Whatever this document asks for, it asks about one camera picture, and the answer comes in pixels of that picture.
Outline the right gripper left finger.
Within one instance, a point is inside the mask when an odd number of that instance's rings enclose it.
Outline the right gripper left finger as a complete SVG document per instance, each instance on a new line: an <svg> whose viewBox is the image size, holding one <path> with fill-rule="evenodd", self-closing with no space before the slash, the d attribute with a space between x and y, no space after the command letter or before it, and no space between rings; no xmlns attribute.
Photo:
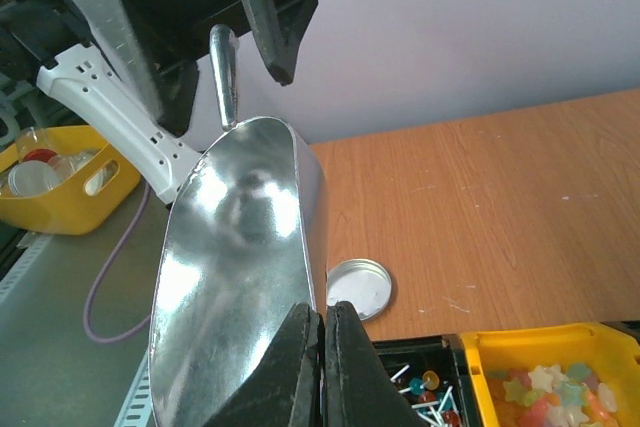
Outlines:
<svg viewBox="0 0 640 427"><path fill-rule="evenodd" d="M258 366L207 426L314 426L320 419L322 317L294 305Z"/></svg>

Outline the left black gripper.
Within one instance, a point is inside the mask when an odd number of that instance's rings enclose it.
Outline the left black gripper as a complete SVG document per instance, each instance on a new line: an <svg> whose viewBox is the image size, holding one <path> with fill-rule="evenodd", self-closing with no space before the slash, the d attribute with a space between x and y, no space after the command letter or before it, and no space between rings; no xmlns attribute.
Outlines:
<svg viewBox="0 0 640 427"><path fill-rule="evenodd" d="M215 22L228 21L242 33L249 23L267 71L288 86L318 6L318 0L74 1L146 112L174 136L189 128L198 61L207 53Z"/></svg>

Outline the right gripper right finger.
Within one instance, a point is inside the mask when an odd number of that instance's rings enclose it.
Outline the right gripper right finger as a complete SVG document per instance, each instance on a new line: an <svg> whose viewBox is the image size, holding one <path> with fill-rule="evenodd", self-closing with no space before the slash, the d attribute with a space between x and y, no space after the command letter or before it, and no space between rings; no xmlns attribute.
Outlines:
<svg viewBox="0 0 640 427"><path fill-rule="evenodd" d="M324 369L326 426L421 426L398 393L349 302L327 310Z"/></svg>

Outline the metal scoop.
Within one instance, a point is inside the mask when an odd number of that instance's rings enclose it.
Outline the metal scoop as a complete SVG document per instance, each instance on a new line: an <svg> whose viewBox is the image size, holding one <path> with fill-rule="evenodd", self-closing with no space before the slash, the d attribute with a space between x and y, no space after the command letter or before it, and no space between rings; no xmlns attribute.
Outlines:
<svg viewBox="0 0 640 427"><path fill-rule="evenodd" d="M326 306L328 194L320 163L285 120L237 117L238 41L210 33L222 135L181 186L154 292L155 422L198 426L258 366L290 308Z"/></svg>

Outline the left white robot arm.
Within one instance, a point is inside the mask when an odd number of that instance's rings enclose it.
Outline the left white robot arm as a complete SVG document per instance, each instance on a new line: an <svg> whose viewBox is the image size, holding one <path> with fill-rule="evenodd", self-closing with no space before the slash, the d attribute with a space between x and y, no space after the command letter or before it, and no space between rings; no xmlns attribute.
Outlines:
<svg viewBox="0 0 640 427"><path fill-rule="evenodd" d="M237 117L237 41L293 82L318 0L1 0L1 71L95 128L164 203L227 181L318 196L321 167L284 120Z"/></svg>

